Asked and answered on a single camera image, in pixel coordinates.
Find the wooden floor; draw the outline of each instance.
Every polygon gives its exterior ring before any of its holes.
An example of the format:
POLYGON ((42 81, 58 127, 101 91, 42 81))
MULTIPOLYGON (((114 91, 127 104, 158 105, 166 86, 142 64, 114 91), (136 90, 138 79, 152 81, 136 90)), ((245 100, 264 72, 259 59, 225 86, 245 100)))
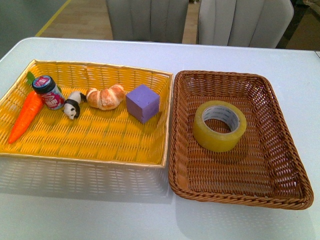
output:
MULTIPOLYGON (((184 44, 196 43, 198 11, 198 3, 189 3, 184 44)), ((40 37, 112 40, 106 0, 71 0, 40 37)))

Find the croissant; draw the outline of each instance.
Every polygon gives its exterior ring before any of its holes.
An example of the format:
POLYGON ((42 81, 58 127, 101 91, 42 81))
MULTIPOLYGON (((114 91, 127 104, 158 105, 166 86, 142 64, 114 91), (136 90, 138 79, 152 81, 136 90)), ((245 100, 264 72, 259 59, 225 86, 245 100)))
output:
POLYGON ((101 110, 115 109, 125 97, 124 88, 120 84, 115 84, 104 90, 90 88, 86 93, 89 106, 101 110))

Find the table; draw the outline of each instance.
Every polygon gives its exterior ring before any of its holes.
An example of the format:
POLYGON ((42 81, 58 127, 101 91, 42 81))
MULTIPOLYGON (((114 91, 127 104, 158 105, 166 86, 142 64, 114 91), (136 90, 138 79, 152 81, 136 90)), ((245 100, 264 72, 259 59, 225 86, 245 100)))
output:
POLYGON ((314 191, 300 211, 175 195, 168 167, 0 158, 0 239, 320 239, 320 57, 314 51, 27 38, 0 60, 2 97, 28 63, 253 73, 273 86, 314 191))

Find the tape core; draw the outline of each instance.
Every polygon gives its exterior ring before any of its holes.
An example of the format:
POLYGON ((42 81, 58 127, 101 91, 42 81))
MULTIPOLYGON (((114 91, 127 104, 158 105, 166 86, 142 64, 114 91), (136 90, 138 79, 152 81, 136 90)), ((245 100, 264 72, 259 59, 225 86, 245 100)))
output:
POLYGON ((216 119, 228 125, 231 132, 223 134, 231 134, 240 126, 240 119, 238 115, 230 108, 222 105, 214 105, 207 107, 202 113, 202 120, 205 122, 209 119, 216 119))

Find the yellow floor line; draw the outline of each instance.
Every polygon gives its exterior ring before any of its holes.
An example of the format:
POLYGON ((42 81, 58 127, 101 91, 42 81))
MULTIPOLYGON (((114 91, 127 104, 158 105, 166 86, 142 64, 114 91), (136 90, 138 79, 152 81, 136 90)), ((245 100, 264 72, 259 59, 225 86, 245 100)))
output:
POLYGON ((52 24, 52 22, 56 19, 56 17, 65 9, 65 7, 71 2, 71 0, 67 0, 59 10, 49 19, 49 21, 37 32, 36 37, 40 37, 40 35, 52 24))

